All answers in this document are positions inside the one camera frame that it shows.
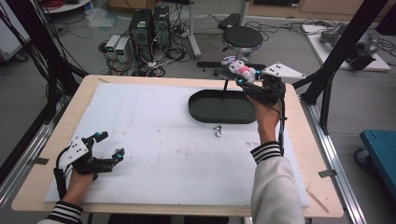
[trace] wooden table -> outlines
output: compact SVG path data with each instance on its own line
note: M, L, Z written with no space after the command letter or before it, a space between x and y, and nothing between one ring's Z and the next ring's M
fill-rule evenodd
M53 179L52 169L60 151L66 147L84 114L96 87L100 83L131 83L166 86L192 86L219 88L223 80L184 79L184 78L147 78L147 77L108 77L88 76L82 81L70 105L53 131L40 157L49 159L47 165L36 164L27 176L12 208L17 211L51 211L54 203L44 203L44 197ZM318 150L318 145L309 127L297 93L291 85L286 91L287 128L294 153L303 176L310 206L304 209L306 217L340 217L344 214L338 195L329 177L321 178L319 172L327 168ZM196 206L161 204L116 204L84 203L85 212L92 213L134 213L167 215L205 215L249 217L248 206Z

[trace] computer tower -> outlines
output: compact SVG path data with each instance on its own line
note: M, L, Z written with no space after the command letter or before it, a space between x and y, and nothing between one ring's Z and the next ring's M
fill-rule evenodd
M171 47L169 6L156 6L153 12L154 35L157 49Z
M152 62L151 48L155 49L155 43L153 43L154 29L150 9L139 8L134 12L129 33L136 61Z

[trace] black and white striped sleeve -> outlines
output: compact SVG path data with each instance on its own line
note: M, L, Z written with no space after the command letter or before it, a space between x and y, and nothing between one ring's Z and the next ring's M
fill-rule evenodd
M46 219L58 221L65 224L79 223L82 208L71 203L57 202L52 212Z
M251 150L250 153L257 164L273 157L282 156L280 153L279 143L275 141L264 143L261 146Z

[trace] gray floor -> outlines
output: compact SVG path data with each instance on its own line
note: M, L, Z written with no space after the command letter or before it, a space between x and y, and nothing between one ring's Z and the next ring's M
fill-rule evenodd
M64 13L56 16L54 21L77 21L83 16L81 11ZM107 29L85 26L85 21L73 24L72 33L61 36L65 47L76 61L90 74L101 74L106 69L105 58L98 51L98 46L109 39L112 34L122 34L129 26L129 20L121 15L115 27ZM196 19L196 27L211 17ZM248 21L279 26L291 20L249 18ZM215 22L208 22L205 27L216 27ZM204 29L201 32L220 33L218 29ZM294 32L280 30L268 34L269 40L261 49L250 54L252 63L271 65L282 62L302 73L312 74L319 69L320 63L305 36ZM217 62L231 52L221 52L223 44L220 35L197 35L197 41L202 51L200 61ZM396 64L395 57L380 50L379 56L387 63ZM213 71L195 66L195 61L174 63L165 67L165 77L185 77L221 79L213 76ZM344 166L348 180L356 194L367 223L396 223L394 208L396 204L383 184L374 166L360 168L353 159L353 153L362 147L359 133L366 129L395 130L396 129L396 68L383 72L352 72L340 70L333 81L332 100L329 115L329 132ZM3 163L11 150L18 144L35 117L46 103L46 82L32 61L21 63L16 60L0 67L0 146ZM306 87L297 90L303 93ZM0 211L0 223L36 223L45 217L46 213L15 212L10 208L13 195ZM97 214L93 223L106 223L107 214ZM174 217L174 223L180 223L181 217ZM241 223L240 217L233 217L230 223ZM350 223L348 216L340 218L314 218L313 223Z

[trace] black tray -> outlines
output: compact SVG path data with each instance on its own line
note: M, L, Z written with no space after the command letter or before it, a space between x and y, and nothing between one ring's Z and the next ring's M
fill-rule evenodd
M189 99L189 112L204 123L248 124L256 120L254 105L242 91L198 91Z

